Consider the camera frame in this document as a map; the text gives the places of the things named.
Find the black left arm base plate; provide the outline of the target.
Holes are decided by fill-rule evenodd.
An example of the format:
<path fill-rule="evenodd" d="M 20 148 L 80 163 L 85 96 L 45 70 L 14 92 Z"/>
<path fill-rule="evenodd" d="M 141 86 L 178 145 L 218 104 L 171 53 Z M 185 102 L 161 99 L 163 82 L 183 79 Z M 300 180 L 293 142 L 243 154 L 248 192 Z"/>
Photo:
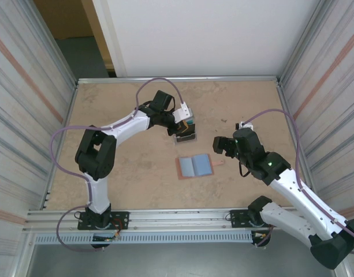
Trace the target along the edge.
<path fill-rule="evenodd" d="M 89 212 L 80 212 L 78 230 L 127 230 L 129 212 L 110 211 L 97 215 Z"/>

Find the aluminium table edge rail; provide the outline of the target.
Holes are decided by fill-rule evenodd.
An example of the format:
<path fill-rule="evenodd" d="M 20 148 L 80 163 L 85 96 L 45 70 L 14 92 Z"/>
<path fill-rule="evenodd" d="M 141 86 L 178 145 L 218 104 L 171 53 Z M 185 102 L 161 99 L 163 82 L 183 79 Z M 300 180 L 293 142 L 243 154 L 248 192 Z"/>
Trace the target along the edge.
<path fill-rule="evenodd" d="M 80 78 L 78 84 L 136 84 L 145 83 L 152 77 L 120 77 L 120 78 Z M 258 76 L 178 76 L 166 77 L 173 83 L 185 82 L 208 82 L 208 81 L 274 81 L 277 82 L 276 76 L 258 75 Z"/>
<path fill-rule="evenodd" d="M 67 115 L 66 115 L 66 118 L 65 118 L 64 127 L 69 126 L 70 119 L 71 119 L 72 112 L 73 112 L 73 108 L 74 108 L 74 104 L 75 104 L 77 93 L 78 93 L 78 87 L 79 87 L 79 85 L 76 86 L 76 88 L 75 88 L 75 90 L 73 92 L 73 95 L 72 95 L 72 98 L 71 98 L 71 101 L 70 101 L 70 105 L 69 105 L 69 108 L 68 108 L 68 112 L 67 112 Z M 57 140 L 56 140 L 56 143 L 57 143 L 56 149 L 54 150 L 53 145 L 51 146 L 52 152 L 50 153 L 50 157 L 51 158 L 54 157 L 56 162 L 58 162 L 59 157 L 61 155 L 62 148 L 63 148 L 64 142 L 65 142 L 65 137 L 66 137 L 66 131 L 64 130 L 60 134 L 56 135 L 56 138 L 57 138 Z M 55 165 L 54 162 L 52 162 L 51 170 L 50 170 L 50 173 L 49 173 L 49 176 L 48 176 L 48 179 L 47 179 L 46 192 L 45 192 L 44 198 L 42 200 L 42 205 L 41 205 L 41 209 L 42 210 L 47 209 L 47 205 L 48 205 L 48 201 L 49 201 L 50 196 L 51 196 L 51 191 L 52 191 L 52 187 L 53 187 L 53 183 L 54 183 L 56 172 L 57 172 L 57 166 Z"/>
<path fill-rule="evenodd" d="M 278 96 L 279 96 L 279 99 L 280 99 L 280 102 L 281 102 L 282 109 L 290 114 L 289 105 L 288 105 L 288 102 L 287 102 L 287 100 L 285 98 L 283 87 L 282 87 L 282 85 L 281 85 L 281 83 L 279 81 L 276 82 L 276 89 L 277 89 L 277 92 L 278 92 Z M 288 124 L 290 135 L 291 135 L 292 140 L 293 140 L 293 144 L 296 147 L 296 145 L 297 145 L 296 133 L 298 132 L 297 128 L 293 127 L 292 121 L 288 117 L 286 118 L 286 121 L 287 121 L 287 124 Z M 299 157 L 299 168 L 300 168 L 301 179 L 317 195 L 318 191 L 317 191 L 316 187 L 314 186 L 315 183 L 314 183 L 311 171 L 310 171 L 310 167 L 309 167 L 308 162 L 307 162 L 307 158 L 305 156 L 305 152 L 302 149 L 302 144 L 301 143 L 300 143 L 300 152 L 298 154 L 298 157 Z"/>

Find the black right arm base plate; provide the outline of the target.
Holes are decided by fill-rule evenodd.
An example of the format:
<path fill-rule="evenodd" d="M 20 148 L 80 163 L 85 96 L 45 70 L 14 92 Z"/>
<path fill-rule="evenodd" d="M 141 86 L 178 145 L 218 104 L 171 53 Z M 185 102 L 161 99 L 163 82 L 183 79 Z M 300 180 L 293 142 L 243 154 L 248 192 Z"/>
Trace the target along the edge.
<path fill-rule="evenodd" d="M 254 221 L 249 216 L 247 209 L 234 209 L 229 211 L 229 222 L 232 228 L 245 227 L 262 227 L 264 225 L 261 221 Z"/>

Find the aluminium mounting rail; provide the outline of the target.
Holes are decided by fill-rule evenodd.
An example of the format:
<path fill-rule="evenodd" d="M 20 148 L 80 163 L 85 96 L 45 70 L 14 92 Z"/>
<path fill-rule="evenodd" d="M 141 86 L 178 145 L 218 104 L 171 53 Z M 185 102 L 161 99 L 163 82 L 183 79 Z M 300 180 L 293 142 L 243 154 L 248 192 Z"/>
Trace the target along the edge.
<path fill-rule="evenodd" d="M 131 209 L 127 232 L 217 231 L 231 229 L 231 208 Z M 28 212 L 23 233 L 54 233 L 64 211 Z"/>

